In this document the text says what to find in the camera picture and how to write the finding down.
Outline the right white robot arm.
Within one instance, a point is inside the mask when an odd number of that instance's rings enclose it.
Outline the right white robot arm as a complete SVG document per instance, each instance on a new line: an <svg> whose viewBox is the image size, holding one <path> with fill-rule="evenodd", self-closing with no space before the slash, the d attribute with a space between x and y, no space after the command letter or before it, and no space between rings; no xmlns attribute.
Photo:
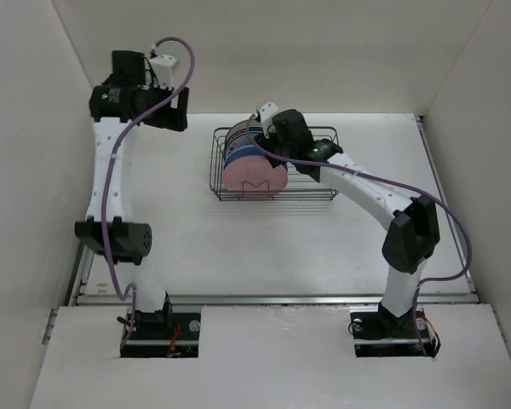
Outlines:
<svg viewBox="0 0 511 409"><path fill-rule="evenodd" d="M315 139L303 114L268 102L257 110L263 133L256 139L272 166L293 164L314 181L336 190L365 210L386 232L382 255L388 280L380 302L379 329L395 336L409 323L427 259L440 241L435 203L410 197L392 181L369 174L330 139Z"/></svg>

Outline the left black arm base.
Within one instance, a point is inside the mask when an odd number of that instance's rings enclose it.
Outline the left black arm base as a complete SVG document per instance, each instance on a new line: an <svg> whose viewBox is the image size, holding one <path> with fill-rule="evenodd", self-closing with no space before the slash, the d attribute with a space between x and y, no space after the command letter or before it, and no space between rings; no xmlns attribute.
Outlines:
<svg viewBox="0 0 511 409"><path fill-rule="evenodd" d="M130 313L118 316L117 321L123 325L121 358L198 358L201 311L137 311L131 331Z"/></svg>

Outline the pink plastic plate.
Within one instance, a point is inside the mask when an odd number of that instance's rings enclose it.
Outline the pink plastic plate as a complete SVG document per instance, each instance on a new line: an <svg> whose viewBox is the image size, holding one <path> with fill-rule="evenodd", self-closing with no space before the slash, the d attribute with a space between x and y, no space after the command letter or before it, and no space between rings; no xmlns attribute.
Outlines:
<svg viewBox="0 0 511 409"><path fill-rule="evenodd" d="M288 170L273 168L266 158L249 155L233 160L222 171L222 184L228 192L241 198L270 198L282 192L289 181Z"/></svg>

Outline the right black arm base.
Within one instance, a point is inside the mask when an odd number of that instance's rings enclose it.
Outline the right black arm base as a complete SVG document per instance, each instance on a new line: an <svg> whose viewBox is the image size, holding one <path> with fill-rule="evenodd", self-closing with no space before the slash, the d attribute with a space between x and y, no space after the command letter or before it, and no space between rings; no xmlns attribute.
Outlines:
<svg viewBox="0 0 511 409"><path fill-rule="evenodd" d="M378 311L350 312L348 331L357 358L428 357L441 349L440 337L424 312L416 311L392 322Z"/></svg>

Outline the blue plastic plate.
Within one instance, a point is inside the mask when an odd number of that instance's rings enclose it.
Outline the blue plastic plate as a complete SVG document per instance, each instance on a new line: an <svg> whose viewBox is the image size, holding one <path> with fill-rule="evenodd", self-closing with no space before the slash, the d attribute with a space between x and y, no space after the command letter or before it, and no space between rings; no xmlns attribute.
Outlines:
<svg viewBox="0 0 511 409"><path fill-rule="evenodd" d="M239 147L233 151L231 151L224 161L224 167L226 168L228 165L230 165L232 162L239 160L241 158L245 157L264 157L264 153L261 151L261 149L253 144L245 145L242 147Z"/></svg>

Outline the green rimmed lettered plate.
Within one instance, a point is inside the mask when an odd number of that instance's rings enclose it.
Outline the green rimmed lettered plate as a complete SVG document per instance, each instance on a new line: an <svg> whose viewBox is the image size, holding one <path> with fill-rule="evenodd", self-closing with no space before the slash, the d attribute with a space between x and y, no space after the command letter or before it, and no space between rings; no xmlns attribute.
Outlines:
<svg viewBox="0 0 511 409"><path fill-rule="evenodd" d="M250 145L262 127L255 120L243 120L235 124L226 134L224 149L230 153L241 147Z"/></svg>

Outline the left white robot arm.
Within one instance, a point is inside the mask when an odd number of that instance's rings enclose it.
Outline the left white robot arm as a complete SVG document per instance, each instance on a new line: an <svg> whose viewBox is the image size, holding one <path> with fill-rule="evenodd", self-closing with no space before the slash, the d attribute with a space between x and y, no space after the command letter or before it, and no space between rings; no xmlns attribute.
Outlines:
<svg viewBox="0 0 511 409"><path fill-rule="evenodd" d="M172 55L112 51L112 72L89 98L93 187L85 218L74 227L79 241L104 258L118 297L133 299L133 319L144 320L157 338L171 333L174 318L164 311L166 291L143 263L152 248L152 230L134 220L131 170L141 125L187 129L189 89L173 85L178 64Z"/></svg>

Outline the metal wire dish rack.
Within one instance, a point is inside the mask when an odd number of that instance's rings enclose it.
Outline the metal wire dish rack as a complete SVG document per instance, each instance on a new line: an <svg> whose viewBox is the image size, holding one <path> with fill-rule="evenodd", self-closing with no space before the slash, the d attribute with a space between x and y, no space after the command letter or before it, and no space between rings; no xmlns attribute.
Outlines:
<svg viewBox="0 0 511 409"><path fill-rule="evenodd" d="M286 188L270 197L263 199L247 199L241 198L232 192L228 192L222 184L222 171L225 169L224 161L229 153L224 149L225 138L227 132L232 127L219 127L214 130L212 141L212 152L210 156L210 191L221 201L234 200L294 200L294 201L311 201L311 200L332 200L338 192L335 189L323 187L315 182L309 176L299 173L295 166L287 164L285 168L288 170L289 181Z"/></svg>

